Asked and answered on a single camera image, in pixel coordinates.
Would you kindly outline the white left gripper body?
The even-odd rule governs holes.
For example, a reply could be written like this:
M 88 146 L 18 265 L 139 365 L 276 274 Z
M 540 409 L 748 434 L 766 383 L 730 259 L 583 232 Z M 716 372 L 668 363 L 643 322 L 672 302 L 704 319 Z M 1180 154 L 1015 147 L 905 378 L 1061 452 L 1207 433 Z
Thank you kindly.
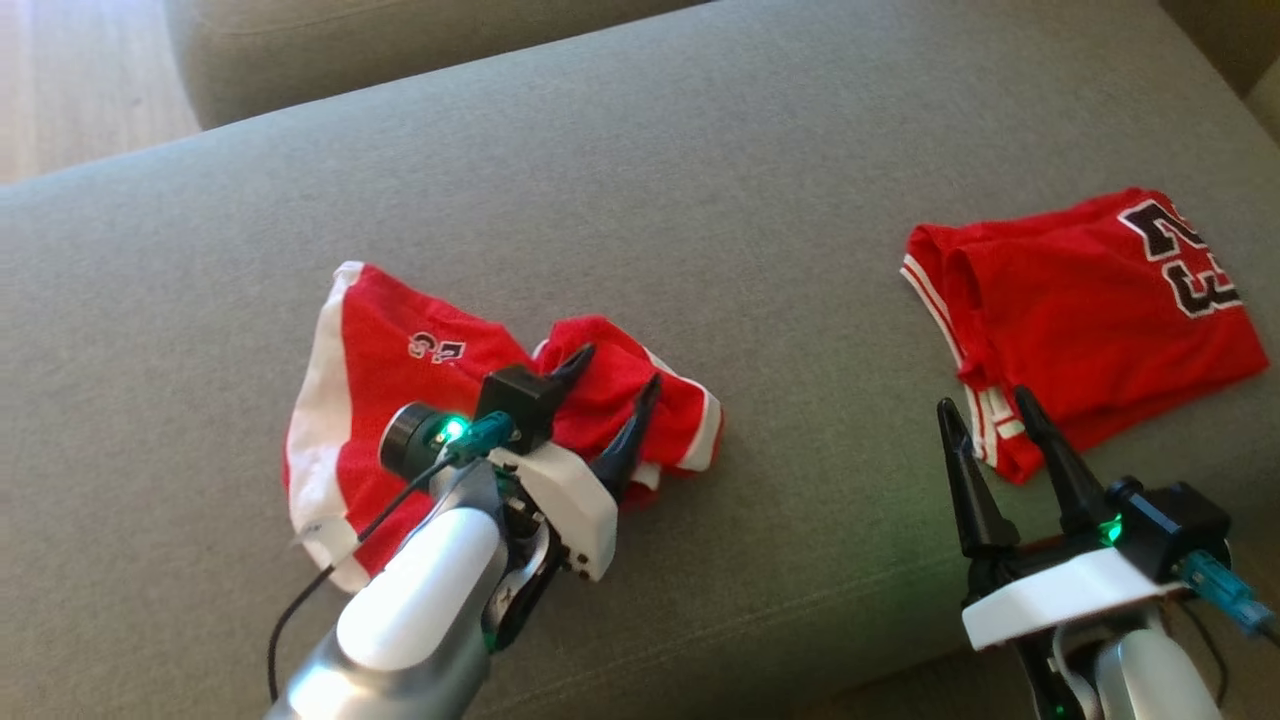
M 490 462 L 515 474 L 570 551 L 570 568 L 602 580 L 614 559 L 618 506 L 589 465 L 558 445 L 527 455 L 494 448 Z

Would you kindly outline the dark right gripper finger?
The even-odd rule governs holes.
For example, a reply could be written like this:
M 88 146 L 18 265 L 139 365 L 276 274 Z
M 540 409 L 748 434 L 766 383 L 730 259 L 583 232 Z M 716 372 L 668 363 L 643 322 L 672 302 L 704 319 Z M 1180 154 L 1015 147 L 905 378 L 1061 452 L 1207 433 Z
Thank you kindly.
M 937 421 L 963 557 L 979 559 L 1019 546 L 1021 537 L 998 510 L 975 459 L 972 433 L 950 397 L 938 401 Z
M 1014 398 L 1025 434 L 1039 450 L 1059 505 L 1059 525 L 1066 536 L 1097 532 L 1111 521 L 1111 507 L 1094 473 L 1053 424 L 1028 387 L 1016 387 Z

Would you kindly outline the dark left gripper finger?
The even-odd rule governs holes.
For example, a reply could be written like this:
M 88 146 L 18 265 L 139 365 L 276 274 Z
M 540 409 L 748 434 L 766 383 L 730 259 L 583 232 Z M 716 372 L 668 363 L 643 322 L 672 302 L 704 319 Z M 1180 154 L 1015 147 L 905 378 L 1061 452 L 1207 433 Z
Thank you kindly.
M 641 456 L 643 442 L 652 424 L 654 407 L 660 397 L 662 377 L 654 373 L 634 401 L 630 418 L 609 445 L 590 461 L 593 475 L 613 501 L 625 498 Z
M 575 386 L 589 369 L 596 348 L 594 343 L 585 343 L 568 355 L 554 368 L 553 372 L 548 374 L 548 379 L 552 382 L 553 389 L 557 391 L 557 396 L 559 398 L 567 398 L 573 391 Z

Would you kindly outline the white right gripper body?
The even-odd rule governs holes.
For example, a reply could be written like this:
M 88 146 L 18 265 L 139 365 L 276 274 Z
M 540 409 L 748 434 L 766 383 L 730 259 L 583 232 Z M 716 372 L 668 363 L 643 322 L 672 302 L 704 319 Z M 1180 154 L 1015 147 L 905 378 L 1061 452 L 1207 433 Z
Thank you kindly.
M 961 621 L 969 646 L 983 651 L 1187 588 L 1179 579 L 1157 582 L 1119 550 L 1103 547 L 977 591 Z

